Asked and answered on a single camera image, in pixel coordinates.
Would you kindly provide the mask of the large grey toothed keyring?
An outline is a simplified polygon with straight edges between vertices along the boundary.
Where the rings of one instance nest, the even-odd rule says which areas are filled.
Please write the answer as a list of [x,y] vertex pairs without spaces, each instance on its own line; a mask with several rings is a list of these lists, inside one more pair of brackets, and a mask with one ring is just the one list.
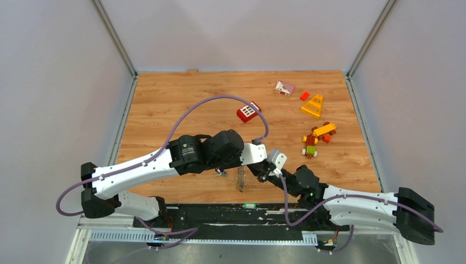
[[245,187],[245,168],[244,166],[240,166],[237,168],[237,176],[236,176],[236,189],[239,192],[244,192]]

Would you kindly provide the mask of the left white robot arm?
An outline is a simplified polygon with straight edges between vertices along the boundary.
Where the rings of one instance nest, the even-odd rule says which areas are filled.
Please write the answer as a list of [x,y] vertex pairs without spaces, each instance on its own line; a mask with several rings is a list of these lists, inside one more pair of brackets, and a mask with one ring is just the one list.
[[156,152],[115,166],[85,163],[82,178],[93,182],[81,193],[84,215],[103,218],[120,213],[162,227],[168,221],[164,199],[136,195],[129,188],[166,177],[238,167],[250,147],[236,131],[224,130],[214,136],[183,135]]

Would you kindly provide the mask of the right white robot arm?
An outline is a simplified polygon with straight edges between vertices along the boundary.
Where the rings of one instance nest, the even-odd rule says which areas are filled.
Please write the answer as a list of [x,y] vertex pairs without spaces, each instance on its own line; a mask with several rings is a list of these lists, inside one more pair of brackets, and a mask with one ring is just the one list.
[[435,223],[434,205],[410,188],[387,193],[342,189],[320,182],[306,165],[294,173],[282,169],[280,175],[267,161],[250,164],[248,169],[259,182],[270,182],[284,191],[285,208],[289,207],[288,196],[292,196],[308,210],[292,226],[310,218],[323,230],[332,225],[382,228],[421,245],[434,245],[435,234],[443,231]]

